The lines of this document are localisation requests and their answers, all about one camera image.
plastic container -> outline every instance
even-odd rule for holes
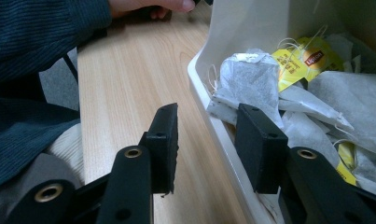
[[[216,0],[208,39],[188,66],[191,91],[250,222],[282,222],[276,207],[270,209],[278,216],[275,218],[264,207],[276,203],[277,196],[254,193],[233,146],[230,129],[206,113],[210,103],[208,73],[214,67],[218,72],[233,53],[253,48],[273,53],[284,38],[313,36],[324,25],[328,26],[327,34],[349,32],[376,49],[376,0]]]

yellow tea bag wrapper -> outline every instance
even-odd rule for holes
[[[305,78],[313,80],[323,71],[344,71],[343,61],[321,37],[303,37],[293,55],[308,67]]]
[[[355,146],[352,143],[339,144],[338,152],[341,161],[336,170],[345,182],[356,186],[356,178],[350,171],[355,168],[354,148]]]
[[[280,65],[278,91],[283,91],[295,82],[304,78],[308,72],[307,66],[299,61],[287,49],[278,49],[272,55]]]
[[[297,49],[278,49],[273,58],[280,65],[278,91],[306,78],[313,80],[323,71],[344,71],[343,61],[321,37],[303,37]]]

gray cloth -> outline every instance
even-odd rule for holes
[[[30,189],[51,179],[68,180],[75,188],[80,187],[65,161],[41,153],[26,170],[0,187],[0,223],[6,221],[7,215]]]

hand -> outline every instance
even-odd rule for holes
[[[189,12],[195,4],[193,0],[108,0],[112,18],[128,14],[141,7],[160,6],[150,12],[152,19],[162,19],[169,10]]]

wooden surface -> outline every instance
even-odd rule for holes
[[[165,21],[130,16],[78,50],[87,183],[110,172],[116,153],[138,144],[156,110],[178,103],[174,194],[154,197],[155,223],[246,223],[188,84],[188,63],[203,46],[211,8]]]

